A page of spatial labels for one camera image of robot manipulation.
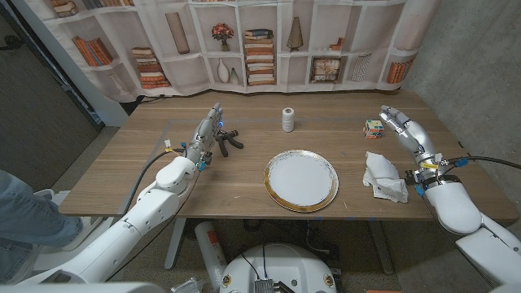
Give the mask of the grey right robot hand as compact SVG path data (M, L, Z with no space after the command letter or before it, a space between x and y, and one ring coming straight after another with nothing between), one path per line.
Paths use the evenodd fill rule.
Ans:
M406 114L386 105L379 113L383 122L396 133L397 141L411 154L420 168L439 168L438 152L427 131Z

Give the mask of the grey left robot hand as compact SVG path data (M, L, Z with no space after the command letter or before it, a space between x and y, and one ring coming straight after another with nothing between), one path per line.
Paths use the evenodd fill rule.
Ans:
M215 144L219 130L223 125L222 112L221 104L216 103L195 129L193 138L186 150L186 158L193 163L197 164Z

